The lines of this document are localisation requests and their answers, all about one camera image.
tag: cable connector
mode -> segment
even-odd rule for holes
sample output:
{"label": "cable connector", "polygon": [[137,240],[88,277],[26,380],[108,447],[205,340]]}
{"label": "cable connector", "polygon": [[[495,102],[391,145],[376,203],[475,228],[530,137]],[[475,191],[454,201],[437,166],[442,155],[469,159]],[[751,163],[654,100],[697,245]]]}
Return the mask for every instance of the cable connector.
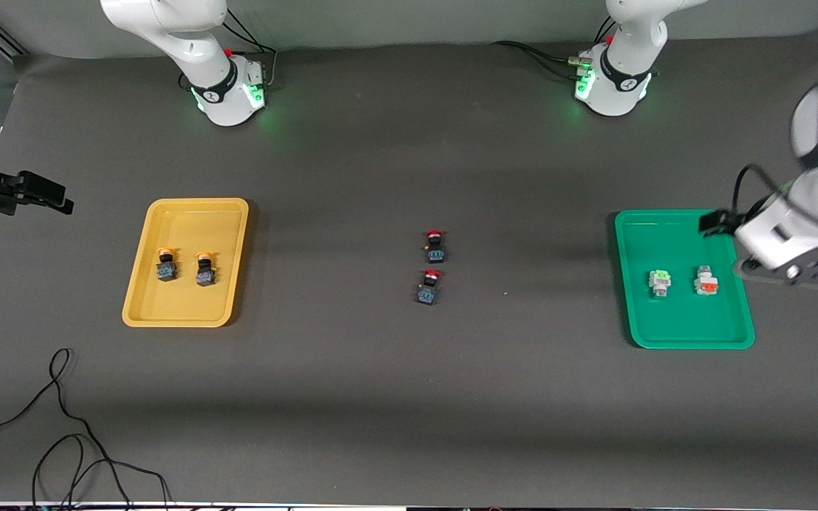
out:
{"label": "cable connector", "polygon": [[572,67],[582,67],[584,69],[591,69],[591,58],[584,56],[568,56],[567,65]]}

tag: table surface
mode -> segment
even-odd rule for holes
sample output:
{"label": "table surface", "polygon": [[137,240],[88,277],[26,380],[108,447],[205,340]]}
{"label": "table surface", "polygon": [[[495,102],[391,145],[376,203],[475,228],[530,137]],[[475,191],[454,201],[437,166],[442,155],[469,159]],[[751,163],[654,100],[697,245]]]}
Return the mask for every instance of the table surface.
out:
{"label": "table surface", "polygon": [[[219,128],[168,59],[26,62],[0,171],[77,207],[0,216],[0,421],[70,346],[71,410],[179,501],[818,509],[818,292],[747,285],[746,351],[636,349],[607,243],[616,211],[725,206],[747,162],[794,177],[818,33],[675,41],[658,67],[603,119],[512,48],[293,51],[266,111]],[[124,326],[149,204],[231,195],[259,210],[236,321]],[[436,307],[413,303],[428,229]],[[1,431],[0,500],[72,431],[54,395]],[[101,472],[87,498],[118,495]]]}

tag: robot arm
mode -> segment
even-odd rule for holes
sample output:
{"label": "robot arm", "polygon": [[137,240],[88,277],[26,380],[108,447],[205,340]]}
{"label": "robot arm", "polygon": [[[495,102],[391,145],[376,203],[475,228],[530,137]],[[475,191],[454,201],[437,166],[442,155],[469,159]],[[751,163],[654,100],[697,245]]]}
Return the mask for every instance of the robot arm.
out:
{"label": "robot arm", "polygon": [[704,217],[700,229],[733,233],[752,258],[738,268],[743,276],[764,274],[799,282],[808,268],[800,259],[818,249],[818,83],[795,107],[791,123],[792,147],[804,174],[746,216],[719,211]]}
{"label": "robot arm", "polygon": [[100,0],[100,4],[113,25],[152,43],[175,61],[191,81],[198,107],[217,125],[238,125],[263,108],[259,62],[227,55],[217,39],[205,33],[223,25],[227,1]]}
{"label": "robot arm", "polygon": [[618,23],[613,41],[598,43],[580,58],[595,62],[577,85],[574,97],[603,114],[623,116],[645,96],[649,70],[668,41],[668,14],[707,0],[605,0]]}

